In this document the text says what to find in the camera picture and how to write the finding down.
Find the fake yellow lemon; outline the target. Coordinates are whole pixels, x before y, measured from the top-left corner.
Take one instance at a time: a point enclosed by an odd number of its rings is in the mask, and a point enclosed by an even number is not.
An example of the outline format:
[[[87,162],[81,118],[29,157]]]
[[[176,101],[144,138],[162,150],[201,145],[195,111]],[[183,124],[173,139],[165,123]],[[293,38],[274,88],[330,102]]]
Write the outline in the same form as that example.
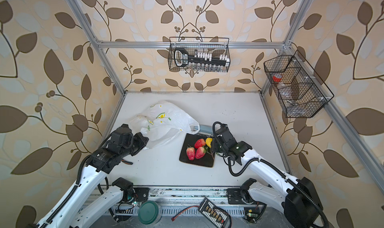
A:
[[[212,145],[211,145],[212,141],[213,141],[213,138],[211,138],[211,137],[206,138],[206,146],[208,148],[212,147]]]

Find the fake strawberry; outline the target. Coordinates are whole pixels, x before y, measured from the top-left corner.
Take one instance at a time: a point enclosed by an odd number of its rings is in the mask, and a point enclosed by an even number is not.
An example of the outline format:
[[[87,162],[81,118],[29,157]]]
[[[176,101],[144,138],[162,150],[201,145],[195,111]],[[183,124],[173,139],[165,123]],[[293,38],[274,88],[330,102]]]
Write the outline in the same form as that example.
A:
[[[196,149],[194,147],[188,147],[186,149],[186,154],[187,154],[188,159],[190,161],[193,161],[195,159]]]
[[[201,159],[205,154],[207,150],[206,148],[200,147],[196,150],[195,159]]]
[[[199,139],[199,140],[197,140],[197,141],[195,142],[195,145],[194,145],[195,149],[198,149],[198,148],[200,148],[200,147],[205,148],[205,146],[206,146],[206,141],[205,141],[205,139]]]

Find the white lemon-print plastic bag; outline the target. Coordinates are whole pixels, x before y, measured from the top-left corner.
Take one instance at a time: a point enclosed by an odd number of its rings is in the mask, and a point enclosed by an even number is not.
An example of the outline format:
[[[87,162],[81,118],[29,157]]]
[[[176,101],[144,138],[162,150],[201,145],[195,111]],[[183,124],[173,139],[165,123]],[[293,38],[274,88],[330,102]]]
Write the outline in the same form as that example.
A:
[[[169,144],[180,133],[195,135],[200,124],[173,103],[160,101],[128,120],[133,133],[142,133],[149,139],[145,149]]]

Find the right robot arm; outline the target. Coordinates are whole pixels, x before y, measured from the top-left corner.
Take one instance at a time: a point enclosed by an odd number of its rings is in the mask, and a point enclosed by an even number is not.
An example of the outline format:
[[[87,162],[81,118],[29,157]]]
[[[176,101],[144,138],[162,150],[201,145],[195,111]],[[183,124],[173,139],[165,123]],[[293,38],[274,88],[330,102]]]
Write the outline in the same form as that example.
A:
[[[295,228],[315,228],[320,218],[323,227],[330,222],[314,184],[307,178],[299,179],[265,160],[251,145],[236,141],[228,126],[214,122],[212,149],[227,160],[229,172],[234,177],[251,170],[264,180],[264,186],[249,178],[241,186],[245,203],[261,202],[284,214]]]

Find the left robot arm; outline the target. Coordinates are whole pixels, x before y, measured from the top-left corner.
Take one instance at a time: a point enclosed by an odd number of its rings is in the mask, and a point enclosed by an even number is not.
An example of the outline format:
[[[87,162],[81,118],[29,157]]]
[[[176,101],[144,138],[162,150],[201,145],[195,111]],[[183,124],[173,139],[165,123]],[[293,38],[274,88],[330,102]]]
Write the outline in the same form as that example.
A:
[[[116,179],[96,200],[83,207],[92,192],[126,156],[137,155],[149,138],[132,133],[127,124],[107,136],[99,148],[81,162],[77,178],[65,195],[40,221],[28,222],[28,228],[89,228],[119,202],[133,203],[139,196],[132,182]]]

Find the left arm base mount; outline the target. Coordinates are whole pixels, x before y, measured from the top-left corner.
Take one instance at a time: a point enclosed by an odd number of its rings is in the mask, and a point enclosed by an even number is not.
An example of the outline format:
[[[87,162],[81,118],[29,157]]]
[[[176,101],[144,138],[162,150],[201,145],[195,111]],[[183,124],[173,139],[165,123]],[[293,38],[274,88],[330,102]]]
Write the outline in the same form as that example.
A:
[[[133,194],[133,196],[134,196],[133,204],[144,203],[144,202],[146,202],[148,200],[150,188],[147,188],[147,187],[134,187],[133,191],[134,191],[134,194]]]

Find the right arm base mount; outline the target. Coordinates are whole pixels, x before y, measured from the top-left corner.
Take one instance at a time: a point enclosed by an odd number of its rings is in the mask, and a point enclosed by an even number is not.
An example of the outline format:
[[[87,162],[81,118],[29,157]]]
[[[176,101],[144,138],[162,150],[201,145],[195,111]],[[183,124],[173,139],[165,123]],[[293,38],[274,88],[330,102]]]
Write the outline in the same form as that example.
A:
[[[230,205],[265,205],[260,201],[253,200],[247,191],[240,188],[228,188],[226,195]]]

